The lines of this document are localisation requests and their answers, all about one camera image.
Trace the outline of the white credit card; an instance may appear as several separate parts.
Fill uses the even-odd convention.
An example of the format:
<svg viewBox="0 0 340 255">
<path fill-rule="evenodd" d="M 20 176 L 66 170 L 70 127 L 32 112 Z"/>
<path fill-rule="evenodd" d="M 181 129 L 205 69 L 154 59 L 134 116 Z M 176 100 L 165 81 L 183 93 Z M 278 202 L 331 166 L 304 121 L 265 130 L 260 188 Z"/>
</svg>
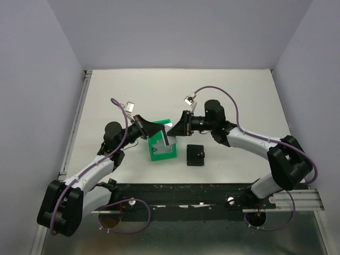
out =
<svg viewBox="0 0 340 255">
<path fill-rule="evenodd" d="M 167 134 L 167 132 L 170 131 L 172 127 L 173 127 L 172 123 L 164 124 L 164 129 L 162 130 L 163 132 L 162 136 L 163 136 L 163 141 L 164 141 L 165 146 L 171 146 L 177 143 L 176 137 L 169 136 Z"/>
</svg>

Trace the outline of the green plastic bin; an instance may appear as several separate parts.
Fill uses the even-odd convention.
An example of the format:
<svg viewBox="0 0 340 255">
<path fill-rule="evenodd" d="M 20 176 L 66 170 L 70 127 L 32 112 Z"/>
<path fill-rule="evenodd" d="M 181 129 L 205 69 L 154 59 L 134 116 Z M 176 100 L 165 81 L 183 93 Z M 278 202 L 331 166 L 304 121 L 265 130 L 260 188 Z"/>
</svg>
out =
<svg viewBox="0 0 340 255">
<path fill-rule="evenodd" d="M 162 124 L 164 130 L 159 131 L 154 136 L 148 139 L 148 147 L 150 158 L 152 162 L 171 159 L 177 157 L 176 137 L 169 137 L 167 131 L 169 131 L 173 124 L 170 119 L 154 121 L 154 123 Z"/>
</svg>

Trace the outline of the black leather card holder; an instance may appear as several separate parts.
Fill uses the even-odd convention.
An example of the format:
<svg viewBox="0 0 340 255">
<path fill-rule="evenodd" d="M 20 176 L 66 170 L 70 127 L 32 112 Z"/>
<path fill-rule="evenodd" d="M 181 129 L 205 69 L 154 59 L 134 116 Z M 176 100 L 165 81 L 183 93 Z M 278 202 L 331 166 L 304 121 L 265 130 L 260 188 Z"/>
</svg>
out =
<svg viewBox="0 0 340 255">
<path fill-rule="evenodd" d="M 205 151 L 203 145 L 198 144 L 187 145 L 186 164 L 188 166 L 203 166 L 205 164 Z"/>
</svg>

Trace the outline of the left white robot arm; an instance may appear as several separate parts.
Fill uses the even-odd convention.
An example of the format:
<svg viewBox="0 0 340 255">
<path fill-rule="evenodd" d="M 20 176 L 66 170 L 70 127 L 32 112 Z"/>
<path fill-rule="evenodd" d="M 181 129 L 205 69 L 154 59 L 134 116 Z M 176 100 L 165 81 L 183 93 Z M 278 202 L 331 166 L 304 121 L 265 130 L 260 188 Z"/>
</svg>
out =
<svg viewBox="0 0 340 255">
<path fill-rule="evenodd" d="M 125 153 L 122 150 L 139 138 L 149 139 L 165 129 L 164 125 L 145 120 L 140 115 L 122 128 L 118 122 L 105 126 L 104 141 L 94 160 L 85 169 L 64 181 L 52 181 L 45 192 L 37 223 L 49 228 L 53 235 L 72 236 L 83 216 L 98 207 L 107 210 L 117 206 L 114 187 L 99 181 L 115 171 Z"/>
</svg>

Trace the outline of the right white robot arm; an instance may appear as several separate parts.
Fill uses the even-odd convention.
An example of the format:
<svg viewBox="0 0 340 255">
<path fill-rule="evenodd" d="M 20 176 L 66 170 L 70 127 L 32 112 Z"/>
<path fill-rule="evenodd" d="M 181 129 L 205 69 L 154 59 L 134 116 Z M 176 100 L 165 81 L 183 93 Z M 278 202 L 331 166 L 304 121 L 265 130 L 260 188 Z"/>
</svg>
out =
<svg viewBox="0 0 340 255">
<path fill-rule="evenodd" d="M 257 208 L 272 193 L 293 190 L 312 171 L 310 160 L 303 155 L 300 144 L 293 136 L 275 140 L 261 138 L 258 134 L 249 135 L 226 119 L 219 101 L 208 100 L 204 107 L 204 116 L 183 111 L 180 120 L 167 135 L 185 137 L 195 131 L 209 131 L 218 144 L 243 149 L 268 160 L 271 172 L 255 181 L 244 195 L 248 207 Z"/>
</svg>

